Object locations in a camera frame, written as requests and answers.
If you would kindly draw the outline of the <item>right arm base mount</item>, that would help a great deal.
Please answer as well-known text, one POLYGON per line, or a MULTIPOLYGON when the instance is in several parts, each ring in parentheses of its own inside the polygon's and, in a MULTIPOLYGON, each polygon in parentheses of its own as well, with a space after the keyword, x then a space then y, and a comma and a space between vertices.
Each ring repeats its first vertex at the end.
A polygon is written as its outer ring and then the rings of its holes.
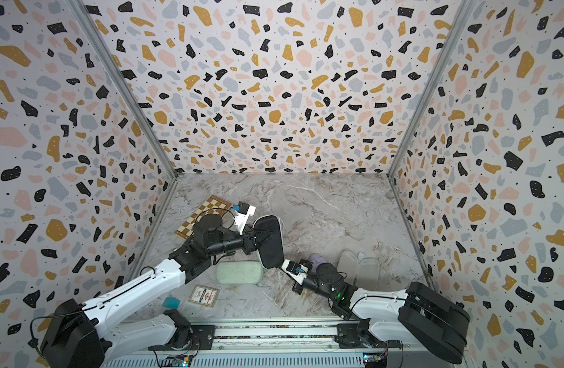
POLYGON ((334 338, 341 349, 368 348, 385 349, 400 348, 402 344, 397 340, 380 340, 373 336, 369 330, 369 320, 360 320, 358 323, 349 322, 337 325, 337 335, 334 338))

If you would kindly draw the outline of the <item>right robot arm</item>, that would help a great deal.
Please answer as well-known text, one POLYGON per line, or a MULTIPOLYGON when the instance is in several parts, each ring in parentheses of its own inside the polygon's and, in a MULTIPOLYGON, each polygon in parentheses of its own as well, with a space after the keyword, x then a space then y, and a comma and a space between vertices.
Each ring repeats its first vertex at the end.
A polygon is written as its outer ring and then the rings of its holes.
POLYGON ((401 291, 369 291, 347 283, 330 263, 311 267, 285 260, 280 269, 294 281, 295 293, 312 291, 336 316, 356 320, 361 343, 418 343, 445 362, 462 363, 471 320, 464 308, 419 282, 401 291))

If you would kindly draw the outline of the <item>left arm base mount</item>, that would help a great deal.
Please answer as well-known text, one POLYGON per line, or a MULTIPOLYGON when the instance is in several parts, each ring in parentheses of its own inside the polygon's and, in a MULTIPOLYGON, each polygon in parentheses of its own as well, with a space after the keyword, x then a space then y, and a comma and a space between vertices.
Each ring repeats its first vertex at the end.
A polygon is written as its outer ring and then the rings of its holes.
POLYGON ((215 325, 193 324, 187 331, 178 330, 164 345, 152 345, 149 351, 166 351, 174 354, 195 354, 210 351, 215 340, 215 325))

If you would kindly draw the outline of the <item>mint green zippered sleeve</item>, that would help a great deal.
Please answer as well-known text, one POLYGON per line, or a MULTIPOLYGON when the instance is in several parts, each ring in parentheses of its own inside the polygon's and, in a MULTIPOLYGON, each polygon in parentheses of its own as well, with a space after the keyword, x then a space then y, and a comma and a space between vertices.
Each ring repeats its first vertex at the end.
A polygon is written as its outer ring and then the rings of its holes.
POLYGON ((256 285, 264 274, 264 268, 257 261, 235 261, 219 263, 215 277, 221 285, 256 285))

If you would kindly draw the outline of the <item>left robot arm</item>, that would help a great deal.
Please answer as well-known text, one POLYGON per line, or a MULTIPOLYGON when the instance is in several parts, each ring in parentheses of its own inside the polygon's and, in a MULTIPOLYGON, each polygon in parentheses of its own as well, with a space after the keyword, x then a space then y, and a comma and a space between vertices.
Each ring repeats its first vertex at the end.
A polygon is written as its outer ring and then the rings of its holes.
POLYGON ((51 367, 100 367, 111 360, 152 347, 185 350, 200 343, 188 319, 175 308, 149 320, 125 320, 152 300, 190 283, 215 265, 220 257, 237 250, 256 251, 264 268, 284 262, 280 220, 263 216, 253 225, 235 228, 222 224, 217 214, 203 215, 191 236, 159 265, 119 288, 78 303, 70 299, 48 316, 50 324, 39 355, 51 367))

